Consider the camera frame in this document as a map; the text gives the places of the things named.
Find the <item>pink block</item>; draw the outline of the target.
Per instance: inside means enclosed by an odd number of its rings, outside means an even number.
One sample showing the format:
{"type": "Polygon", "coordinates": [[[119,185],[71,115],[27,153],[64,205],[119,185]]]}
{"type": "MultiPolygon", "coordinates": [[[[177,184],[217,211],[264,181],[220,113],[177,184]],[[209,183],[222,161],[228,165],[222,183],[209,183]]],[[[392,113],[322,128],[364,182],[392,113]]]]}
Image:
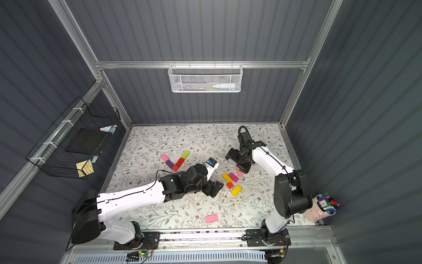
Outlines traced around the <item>pink block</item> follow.
{"type": "Polygon", "coordinates": [[[205,223],[215,223],[218,222],[218,215],[208,215],[205,217],[205,223]]]}
{"type": "Polygon", "coordinates": [[[238,167],[236,167],[236,171],[237,171],[237,176],[238,177],[242,177],[244,174],[240,171],[240,169],[238,167]]]}
{"type": "Polygon", "coordinates": [[[164,162],[167,162],[169,160],[168,156],[165,154],[162,154],[160,157],[164,162]]]}

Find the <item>magenta block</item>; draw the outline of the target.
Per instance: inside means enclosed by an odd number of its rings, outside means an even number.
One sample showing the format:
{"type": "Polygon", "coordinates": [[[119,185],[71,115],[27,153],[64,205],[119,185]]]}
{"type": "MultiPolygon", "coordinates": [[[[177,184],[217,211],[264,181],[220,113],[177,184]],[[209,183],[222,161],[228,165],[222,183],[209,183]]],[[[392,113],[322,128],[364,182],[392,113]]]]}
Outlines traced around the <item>magenta block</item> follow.
{"type": "Polygon", "coordinates": [[[235,176],[233,173],[229,173],[229,177],[231,178],[231,180],[235,183],[238,182],[239,178],[237,176],[235,176]]]}

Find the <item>long red block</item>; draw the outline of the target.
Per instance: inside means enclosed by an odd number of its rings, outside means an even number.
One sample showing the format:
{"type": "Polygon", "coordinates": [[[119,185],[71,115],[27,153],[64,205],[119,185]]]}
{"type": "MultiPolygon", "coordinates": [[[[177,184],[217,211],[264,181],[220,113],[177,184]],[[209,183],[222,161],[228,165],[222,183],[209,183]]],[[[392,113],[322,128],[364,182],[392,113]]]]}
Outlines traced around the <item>long red block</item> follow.
{"type": "Polygon", "coordinates": [[[185,159],[181,157],[175,165],[180,168],[182,164],[184,163],[184,161],[185,159]]]}

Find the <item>lime green block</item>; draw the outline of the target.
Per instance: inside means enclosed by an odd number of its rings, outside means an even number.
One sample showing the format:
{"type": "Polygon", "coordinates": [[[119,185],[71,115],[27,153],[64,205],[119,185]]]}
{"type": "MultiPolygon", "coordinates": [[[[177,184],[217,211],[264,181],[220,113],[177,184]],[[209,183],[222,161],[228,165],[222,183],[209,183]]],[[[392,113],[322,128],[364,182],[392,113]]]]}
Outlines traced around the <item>lime green block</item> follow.
{"type": "Polygon", "coordinates": [[[183,154],[181,155],[181,158],[183,158],[183,159],[187,159],[187,157],[189,156],[189,154],[190,154],[190,151],[186,150],[186,151],[184,151],[184,152],[183,152],[183,154]]]}

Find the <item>purple block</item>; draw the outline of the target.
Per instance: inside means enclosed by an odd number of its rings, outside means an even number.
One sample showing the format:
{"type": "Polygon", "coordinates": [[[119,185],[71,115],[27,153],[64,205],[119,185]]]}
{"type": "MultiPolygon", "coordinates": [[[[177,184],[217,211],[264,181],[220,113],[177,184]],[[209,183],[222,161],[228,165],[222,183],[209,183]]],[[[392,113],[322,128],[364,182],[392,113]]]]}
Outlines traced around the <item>purple block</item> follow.
{"type": "Polygon", "coordinates": [[[166,165],[167,165],[169,168],[173,168],[173,167],[174,167],[174,164],[171,162],[171,160],[166,160],[166,161],[165,161],[165,163],[166,163],[166,165]]]}

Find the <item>pink block bottom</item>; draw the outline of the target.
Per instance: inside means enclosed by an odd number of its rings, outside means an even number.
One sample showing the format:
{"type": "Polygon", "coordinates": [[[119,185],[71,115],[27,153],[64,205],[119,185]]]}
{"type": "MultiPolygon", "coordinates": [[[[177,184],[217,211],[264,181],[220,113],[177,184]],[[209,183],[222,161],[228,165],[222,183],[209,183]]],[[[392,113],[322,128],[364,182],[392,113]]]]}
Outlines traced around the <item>pink block bottom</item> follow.
{"type": "Polygon", "coordinates": [[[218,215],[208,215],[205,217],[205,223],[215,223],[218,222],[218,215]]]}

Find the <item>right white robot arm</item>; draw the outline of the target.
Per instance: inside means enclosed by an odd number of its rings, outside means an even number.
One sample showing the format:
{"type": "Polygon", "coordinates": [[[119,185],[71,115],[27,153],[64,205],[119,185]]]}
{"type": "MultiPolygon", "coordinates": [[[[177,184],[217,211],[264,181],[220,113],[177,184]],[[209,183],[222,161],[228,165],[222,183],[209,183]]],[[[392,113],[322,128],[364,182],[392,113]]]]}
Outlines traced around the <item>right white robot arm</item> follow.
{"type": "Polygon", "coordinates": [[[285,229],[292,221],[291,217],[304,213],[313,205],[307,177],[278,159],[264,142],[254,141],[244,125],[239,127],[237,138],[239,149],[231,148],[225,159],[233,160],[244,174],[249,172],[253,164],[257,164],[274,177],[275,210],[263,220],[259,234],[246,235],[246,239],[261,239],[267,245],[277,242],[288,244],[285,229]]]}

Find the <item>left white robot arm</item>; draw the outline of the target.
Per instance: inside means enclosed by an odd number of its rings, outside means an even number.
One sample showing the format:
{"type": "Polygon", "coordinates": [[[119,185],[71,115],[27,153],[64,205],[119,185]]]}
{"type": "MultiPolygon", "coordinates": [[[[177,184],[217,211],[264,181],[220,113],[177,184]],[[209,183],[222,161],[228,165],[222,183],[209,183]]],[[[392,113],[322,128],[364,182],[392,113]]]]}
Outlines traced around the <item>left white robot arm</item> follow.
{"type": "Polygon", "coordinates": [[[134,248],[134,243],[142,237],[139,224],[117,221],[114,216],[142,206],[179,200],[187,194],[202,192],[214,198],[223,187],[221,182],[211,181],[218,166],[214,158],[209,158],[186,171],[167,172],[141,187],[113,193],[98,193],[94,189],[86,191],[71,211],[70,242],[84,244],[101,238],[113,240],[126,249],[134,248]]]}

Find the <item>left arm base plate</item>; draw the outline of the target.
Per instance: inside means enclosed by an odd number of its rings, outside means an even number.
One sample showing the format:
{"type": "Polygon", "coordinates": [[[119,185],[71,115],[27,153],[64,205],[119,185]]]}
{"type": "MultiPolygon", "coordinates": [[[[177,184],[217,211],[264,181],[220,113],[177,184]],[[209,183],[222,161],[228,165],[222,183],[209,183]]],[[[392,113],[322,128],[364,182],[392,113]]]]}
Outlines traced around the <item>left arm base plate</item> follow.
{"type": "Polygon", "coordinates": [[[114,243],[113,250],[148,250],[156,249],[159,245],[160,232],[143,232],[135,234],[135,238],[126,244],[114,243]]]}

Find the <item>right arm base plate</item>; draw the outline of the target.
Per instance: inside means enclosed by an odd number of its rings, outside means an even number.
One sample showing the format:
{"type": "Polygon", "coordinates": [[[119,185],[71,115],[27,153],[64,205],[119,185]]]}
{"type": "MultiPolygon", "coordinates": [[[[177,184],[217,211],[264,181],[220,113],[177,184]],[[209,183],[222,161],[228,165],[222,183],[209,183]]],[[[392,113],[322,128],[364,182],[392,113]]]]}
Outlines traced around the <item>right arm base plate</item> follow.
{"type": "Polygon", "coordinates": [[[291,245],[291,239],[287,229],[278,231],[277,233],[270,233],[269,231],[263,228],[247,229],[246,234],[241,237],[241,240],[247,242],[248,247],[288,247],[291,245]]]}

